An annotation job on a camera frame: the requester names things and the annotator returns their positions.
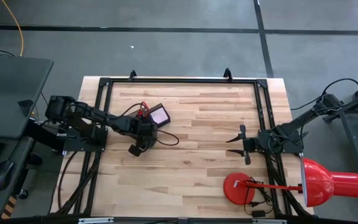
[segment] gray floor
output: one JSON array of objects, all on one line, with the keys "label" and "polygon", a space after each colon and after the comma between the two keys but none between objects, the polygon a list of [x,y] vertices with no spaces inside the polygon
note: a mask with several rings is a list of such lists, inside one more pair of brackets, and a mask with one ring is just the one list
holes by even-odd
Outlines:
[{"label": "gray floor", "polygon": [[[195,27],[256,29],[252,0],[17,0],[8,1],[21,24],[110,27]],[[358,30],[358,0],[260,0],[266,29]],[[0,3],[0,24],[12,24]],[[266,77],[258,34],[158,32],[26,31],[26,57],[50,58],[55,66],[44,94],[78,97],[85,75]],[[19,51],[17,31],[0,30],[0,49]],[[358,36],[267,35],[274,77],[284,78],[291,107],[321,94],[338,78],[358,80]],[[349,98],[356,90],[343,82],[330,91]],[[41,118],[45,103],[37,103]],[[304,110],[294,111],[298,116]],[[338,121],[316,119],[305,128],[305,156],[329,170],[354,171],[349,143]],[[46,156],[50,164],[60,157]],[[46,214],[58,168],[32,171],[27,200],[14,216]],[[324,218],[358,221],[358,198],[334,197],[315,208]]]}]

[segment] wooden table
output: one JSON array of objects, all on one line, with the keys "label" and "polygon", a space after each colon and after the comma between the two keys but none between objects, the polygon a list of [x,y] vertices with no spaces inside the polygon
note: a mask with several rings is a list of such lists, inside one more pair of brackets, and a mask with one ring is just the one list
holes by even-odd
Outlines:
[{"label": "wooden table", "polygon": [[[84,77],[79,101],[94,105],[99,78]],[[268,88],[276,123],[291,121],[283,79],[268,79]],[[226,200],[222,186],[225,176],[233,172],[244,172],[256,180],[268,182],[262,155],[251,154],[252,163],[246,166],[243,157],[226,152],[227,149],[242,149],[240,141],[225,143],[237,136],[240,124],[246,125],[248,136],[256,136],[260,129],[253,86],[115,83],[109,112],[121,114],[130,105],[141,101],[146,101],[150,107],[163,103],[171,116],[171,123],[162,130],[178,136],[180,143],[173,147],[157,143],[140,157],[135,157],[127,151],[134,140],[110,130],[99,167],[92,216],[250,218],[242,206]],[[269,128],[269,121],[265,120],[265,123]],[[158,138],[163,142],[175,141],[162,133]],[[63,203],[78,185],[83,156],[83,153],[78,153],[74,157],[64,176]],[[300,159],[289,154],[282,157],[287,184],[299,184]],[[284,212],[282,193],[277,193]],[[304,205],[303,195],[297,192],[294,195]],[[254,201],[261,200],[263,198],[257,192]],[[247,207],[247,211],[269,211],[270,208],[263,204]],[[55,210],[56,192],[51,212]],[[313,213],[312,208],[307,208],[307,211]]]}]

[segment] red lamp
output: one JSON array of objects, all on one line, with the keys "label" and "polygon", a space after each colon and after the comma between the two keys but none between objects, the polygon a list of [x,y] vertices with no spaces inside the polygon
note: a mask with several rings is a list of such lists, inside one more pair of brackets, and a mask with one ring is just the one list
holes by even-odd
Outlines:
[{"label": "red lamp", "polygon": [[223,191],[226,198],[236,205],[249,204],[255,195],[255,188],[297,190],[303,192],[307,207],[321,205],[333,195],[358,197],[358,174],[348,172],[330,172],[311,159],[302,159],[301,186],[278,186],[258,184],[243,173],[233,173],[226,177]]}]

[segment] orange cable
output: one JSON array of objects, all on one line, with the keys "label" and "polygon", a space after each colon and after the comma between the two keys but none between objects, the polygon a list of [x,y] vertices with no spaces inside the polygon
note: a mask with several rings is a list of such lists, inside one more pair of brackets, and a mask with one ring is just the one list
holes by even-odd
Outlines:
[{"label": "orange cable", "polygon": [[12,18],[15,20],[15,23],[17,25],[17,28],[19,29],[19,32],[20,32],[20,38],[22,40],[22,48],[20,50],[20,57],[23,56],[23,48],[24,48],[24,38],[23,38],[23,33],[22,33],[22,29],[20,28],[20,25],[19,23],[17,22],[16,20],[16,17],[15,15],[12,13],[11,9],[9,8],[9,6],[6,4],[6,2],[4,0],[1,0],[2,3],[4,3],[6,9],[9,11],[9,13],[11,14]]}]

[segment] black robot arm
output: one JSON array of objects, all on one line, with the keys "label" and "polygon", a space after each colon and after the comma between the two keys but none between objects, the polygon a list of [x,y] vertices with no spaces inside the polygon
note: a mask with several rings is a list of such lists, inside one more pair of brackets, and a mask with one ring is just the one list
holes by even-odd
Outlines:
[{"label": "black robot arm", "polygon": [[70,96],[51,96],[46,117],[50,121],[62,123],[78,130],[82,139],[95,144],[105,135],[105,129],[89,124],[83,119],[93,123],[109,126],[113,131],[130,136],[136,144],[129,148],[129,152],[139,156],[148,148],[154,146],[157,139],[157,124],[150,116],[127,116],[105,113],[84,102],[74,100]]},{"label": "black robot arm", "polygon": [[335,112],[335,110],[340,108],[342,105],[343,102],[339,101],[334,95],[325,94],[317,100],[316,104],[310,110],[295,118],[293,121],[276,125],[272,129],[259,130],[256,138],[247,138],[246,127],[242,125],[240,126],[241,133],[238,137],[228,142],[241,139],[243,151],[230,151],[245,156],[247,165],[250,164],[249,153],[251,152],[264,151],[268,154],[302,153],[303,144],[301,142],[302,137],[300,135],[302,134],[304,137],[307,134],[302,133],[303,126],[318,116]]}]

